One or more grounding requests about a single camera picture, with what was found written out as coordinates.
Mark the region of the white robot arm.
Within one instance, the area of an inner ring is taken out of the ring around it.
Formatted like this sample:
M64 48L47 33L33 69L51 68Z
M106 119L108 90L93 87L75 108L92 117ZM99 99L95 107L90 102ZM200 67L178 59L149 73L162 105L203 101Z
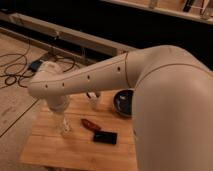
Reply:
M45 62L28 85L55 111L70 94L125 88L139 171L213 171L213 70L183 48L135 50L70 73Z

